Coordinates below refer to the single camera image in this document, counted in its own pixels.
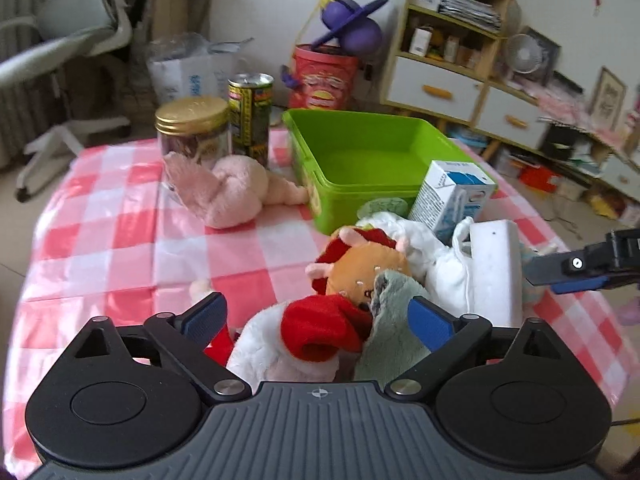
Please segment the white foam block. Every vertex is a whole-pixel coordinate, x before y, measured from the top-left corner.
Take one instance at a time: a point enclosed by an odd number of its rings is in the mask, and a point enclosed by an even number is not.
[[[471,225],[472,311],[493,326],[522,325],[522,260],[511,220]]]

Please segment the yellow drawer handle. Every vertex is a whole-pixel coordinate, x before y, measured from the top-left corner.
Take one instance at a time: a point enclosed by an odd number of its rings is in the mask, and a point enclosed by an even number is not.
[[[529,127],[529,123],[514,117],[512,115],[505,115],[504,119],[511,125],[514,126],[515,128],[519,128],[521,130],[527,130]]]
[[[453,99],[453,94],[449,92],[449,90],[445,90],[444,88],[436,88],[435,86],[424,85],[422,87],[422,91],[425,94],[439,97],[440,99],[447,99],[449,101]]]

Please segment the lion plush toy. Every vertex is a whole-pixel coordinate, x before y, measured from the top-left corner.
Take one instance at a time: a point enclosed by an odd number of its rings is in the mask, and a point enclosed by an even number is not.
[[[316,262],[306,267],[316,293],[340,294],[368,310],[380,272],[390,269],[411,275],[405,238],[396,243],[382,229],[354,227],[342,227],[336,234]]]

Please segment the stack of papers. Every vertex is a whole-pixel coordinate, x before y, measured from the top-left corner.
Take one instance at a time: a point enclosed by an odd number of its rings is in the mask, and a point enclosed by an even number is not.
[[[491,5],[475,0],[440,0],[438,12],[489,32],[500,32],[502,27],[500,14]]]

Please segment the green container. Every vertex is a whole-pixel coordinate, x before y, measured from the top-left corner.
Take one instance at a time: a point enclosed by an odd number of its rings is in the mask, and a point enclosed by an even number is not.
[[[327,235],[377,211],[407,216],[432,160],[471,162],[422,119],[301,108],[283,119],[294,170]]]

